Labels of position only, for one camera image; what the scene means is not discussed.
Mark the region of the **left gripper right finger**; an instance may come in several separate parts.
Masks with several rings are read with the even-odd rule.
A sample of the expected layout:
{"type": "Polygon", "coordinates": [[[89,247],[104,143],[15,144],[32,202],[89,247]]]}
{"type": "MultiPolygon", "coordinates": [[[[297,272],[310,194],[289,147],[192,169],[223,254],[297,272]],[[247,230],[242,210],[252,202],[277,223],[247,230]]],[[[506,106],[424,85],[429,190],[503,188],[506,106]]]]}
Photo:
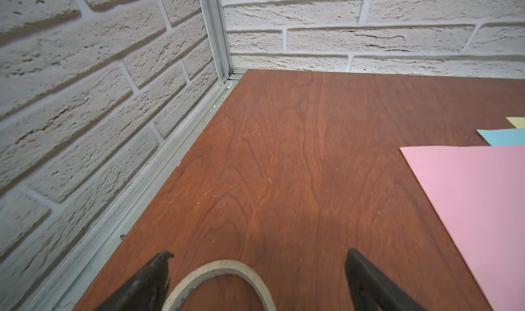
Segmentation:
{"type": "Polygon", "coordinates": [[[347,252],[345,275],[355,310],[424,309],[356,249],[347,252]]]}

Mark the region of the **light blue paper sheet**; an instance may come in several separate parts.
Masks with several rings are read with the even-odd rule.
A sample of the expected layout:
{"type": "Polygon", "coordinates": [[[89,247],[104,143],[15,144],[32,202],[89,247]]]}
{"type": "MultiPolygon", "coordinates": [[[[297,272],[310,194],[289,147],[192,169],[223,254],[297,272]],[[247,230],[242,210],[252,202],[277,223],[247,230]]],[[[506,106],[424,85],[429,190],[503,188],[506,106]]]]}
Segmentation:
{"type": "Polygon", "coordinates": [[[525,145],[525,129],[497,129],[481,130],[477,133],[490,146],[519,146],[525,145]]]}

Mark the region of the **yellow paper sheet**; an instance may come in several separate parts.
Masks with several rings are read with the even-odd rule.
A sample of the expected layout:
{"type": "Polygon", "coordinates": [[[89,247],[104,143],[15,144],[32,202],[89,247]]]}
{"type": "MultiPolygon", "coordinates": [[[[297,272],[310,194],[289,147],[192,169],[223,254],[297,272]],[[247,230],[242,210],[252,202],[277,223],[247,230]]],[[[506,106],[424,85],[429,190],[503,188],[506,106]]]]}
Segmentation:
{"type": "Polygon", "coordinates": [[[506,117],[506,119],[517,129],[525,128],[525,117],[506,117]]]}

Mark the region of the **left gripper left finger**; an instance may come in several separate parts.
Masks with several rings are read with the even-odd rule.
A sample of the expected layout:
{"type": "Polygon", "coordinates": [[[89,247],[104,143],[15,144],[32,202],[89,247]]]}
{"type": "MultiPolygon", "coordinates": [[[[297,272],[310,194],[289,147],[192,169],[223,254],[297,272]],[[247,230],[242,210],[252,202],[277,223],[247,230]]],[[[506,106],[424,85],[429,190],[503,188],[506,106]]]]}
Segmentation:
{"type": "Polygon", "coordinates": [[[161,310],[170,283],[168,260],[173,257],[168,251],[156,254],[95,310],[161,310]]]}

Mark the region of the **pink paper sheet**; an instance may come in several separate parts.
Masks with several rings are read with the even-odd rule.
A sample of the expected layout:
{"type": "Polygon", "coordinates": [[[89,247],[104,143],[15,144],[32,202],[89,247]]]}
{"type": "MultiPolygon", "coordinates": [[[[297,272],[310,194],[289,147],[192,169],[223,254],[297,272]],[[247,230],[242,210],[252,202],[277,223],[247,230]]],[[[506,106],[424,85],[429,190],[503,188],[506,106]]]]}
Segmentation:
{"type": "Polygon", "coordinates": [[[401,152],[494,310],[524,309],[524,146],[401,152]]]}

